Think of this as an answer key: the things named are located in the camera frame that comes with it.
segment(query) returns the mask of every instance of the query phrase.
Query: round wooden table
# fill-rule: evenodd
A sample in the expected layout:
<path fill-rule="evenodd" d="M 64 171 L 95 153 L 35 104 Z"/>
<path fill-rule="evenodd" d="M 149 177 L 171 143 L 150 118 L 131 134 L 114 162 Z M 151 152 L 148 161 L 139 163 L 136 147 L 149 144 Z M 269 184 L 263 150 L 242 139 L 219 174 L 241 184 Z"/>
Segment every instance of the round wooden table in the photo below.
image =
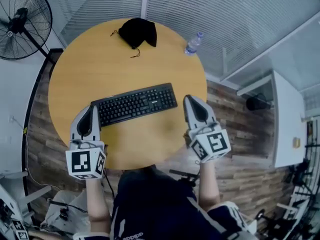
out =
<path fill-rule="evenodd" d="M 91 101 L 172 83 L 178 107 L 102 128 L 106 167 L 119 170 L 147 167 L 174 155 L 185 145 L 185 95 L 207 99 L 202 64 L 197 55 L 184 54 L 187 43 L 180 35 L 156 23 L 156 47 L 144 41 L 140 57 L 130 58 L 137 50 L 118 34 L 110 36 L 127 20 L 104 22 L 78 36 L 56 63 L 48 94 L 53 125 L 69 146 L 71 123 Z"/>

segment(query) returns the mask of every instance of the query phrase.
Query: metal frame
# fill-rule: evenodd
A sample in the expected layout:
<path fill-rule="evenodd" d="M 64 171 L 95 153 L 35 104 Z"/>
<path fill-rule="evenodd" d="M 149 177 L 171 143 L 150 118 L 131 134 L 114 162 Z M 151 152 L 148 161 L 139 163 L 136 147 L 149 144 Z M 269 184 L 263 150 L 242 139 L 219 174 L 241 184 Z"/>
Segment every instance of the metal frame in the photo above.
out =
<path fill-rule="evenodd" d="M 286 40 L 290 39 L 292 36 L 294 36 L 297 32 L 299 32 L 300 30 L 304 29 L 305 27 L 307 27 L 309 24 L 311 24 L 314 20 L 316 20 L 317 18 L 320 17 L 320 11 L 317 12 L 315 15 L 313 15 L 310 19 L 308 19 L 306 22 L 304 22 L 303 24 L 301 24 L 300 26 L 298 26 L 296 29 L 294 29 L 292 32 L 290 32 L 289 34 L 287 34 L 285 37 L 283 37 L 282 39 L 280 39 L 278 42 L 276 42 L 275 44 L 273 44 L 272 46 L 270 46 L 268 49 L 266 49 L 265 51 L 263 51 L 262 53 L 260 53 L 259 55 L 257 55 L 255 58 L 253 58 L 252 60 L 250 60 L 249 62 L 247 62 L 245 65 L 241 66 L 240 68 L 238 68 L 236 71 L 231 72 L 229 75 L 225 75 L 222 76 L 222 78 L 220 79 L 220 84 L 224 84 L 225 81 L 227 81 L 229 78 L 233 77 L 234 75 L 236 75 L 237 73 L 239 73 L 240 71 L 244 70 L 246 67 L 248 67 L 249 65 L 251 65 L 252 63 L 254 63 L 255 61 L 259 60 L 261 57 L 263 57 L 264 55 L 268 54 L 270 51 L 272 51 L 273 49 L 275 49 L 276 47 L 278 47 L 279 45 L 281 45 L 283 42 L 285 42 Z"/>

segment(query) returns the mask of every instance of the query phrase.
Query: white wall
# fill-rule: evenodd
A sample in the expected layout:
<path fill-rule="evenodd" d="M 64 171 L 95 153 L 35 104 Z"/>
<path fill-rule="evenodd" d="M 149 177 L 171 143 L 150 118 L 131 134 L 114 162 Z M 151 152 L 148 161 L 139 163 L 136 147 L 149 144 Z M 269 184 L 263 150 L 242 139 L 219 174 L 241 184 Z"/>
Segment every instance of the white wall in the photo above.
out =
<path fill-rule="evenodd" d="M 45 44 L 48 49 L 63 48 L 53 31 Z M 31 92 L 44 61 L 39 51 L 21 60 L 0 59 L 0 174 L 22 170 L 23 130 L 16 122 L 10 123 L 9 117 L 14 116 L 24 125 Z M 16 198 L 25 196 L 22 179 L 1 184 Z"/>

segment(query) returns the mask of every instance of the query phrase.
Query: wall fan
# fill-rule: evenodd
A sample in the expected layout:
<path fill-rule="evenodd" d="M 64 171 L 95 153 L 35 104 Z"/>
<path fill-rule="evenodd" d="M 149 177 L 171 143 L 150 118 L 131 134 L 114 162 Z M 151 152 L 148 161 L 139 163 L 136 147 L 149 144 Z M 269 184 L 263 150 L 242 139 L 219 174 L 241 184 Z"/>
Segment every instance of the wall fan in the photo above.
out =
<path fill-rule="evenodd" d="M 0 0 L 0 58 L 20 60 L 42 49 L 52 28 L 47 0 Z"/>

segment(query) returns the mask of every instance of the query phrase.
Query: person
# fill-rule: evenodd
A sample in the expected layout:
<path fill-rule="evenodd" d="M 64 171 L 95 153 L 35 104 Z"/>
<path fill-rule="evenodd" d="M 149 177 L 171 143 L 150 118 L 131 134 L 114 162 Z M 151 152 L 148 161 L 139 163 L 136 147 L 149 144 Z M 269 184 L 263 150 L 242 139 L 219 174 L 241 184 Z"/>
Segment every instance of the person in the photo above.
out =
<path fill-rule="evenodd" d="M 155 166 L 123 173 L 112 217 L 100 180 L 86 180 L 86 192 L 91 233 L 74 240 L 257 239 L 238 207 L 221 203 L 213 161 L 200 165 L 198 202 L 190 185 Z"/>

